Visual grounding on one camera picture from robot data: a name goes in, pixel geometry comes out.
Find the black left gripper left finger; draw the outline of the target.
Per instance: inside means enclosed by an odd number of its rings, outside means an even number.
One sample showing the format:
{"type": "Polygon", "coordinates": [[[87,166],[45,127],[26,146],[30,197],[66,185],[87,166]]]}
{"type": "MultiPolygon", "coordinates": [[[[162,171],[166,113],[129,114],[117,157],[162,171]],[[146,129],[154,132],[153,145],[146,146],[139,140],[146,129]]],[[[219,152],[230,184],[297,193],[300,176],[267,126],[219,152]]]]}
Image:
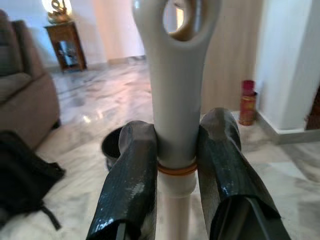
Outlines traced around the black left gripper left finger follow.
{"type": "Polygon", "coordinates": [[[106,176],[88,240],[153,240],[157,222],[158,151],[154,125],[123,126],[120,156],[106,176]]]}

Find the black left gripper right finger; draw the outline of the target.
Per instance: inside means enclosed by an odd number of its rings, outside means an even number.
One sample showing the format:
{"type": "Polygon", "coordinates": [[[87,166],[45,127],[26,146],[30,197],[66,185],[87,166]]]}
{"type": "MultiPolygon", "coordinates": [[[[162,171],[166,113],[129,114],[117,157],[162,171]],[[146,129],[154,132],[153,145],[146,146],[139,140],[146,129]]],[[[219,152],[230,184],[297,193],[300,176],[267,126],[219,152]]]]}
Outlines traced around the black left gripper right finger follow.
{"type": "Polygon", "coordinates": [[[198,180],[210,240],[288,240],[265,184],[242,153],[235,118],[215,108],[200,121],[198,180]]]}

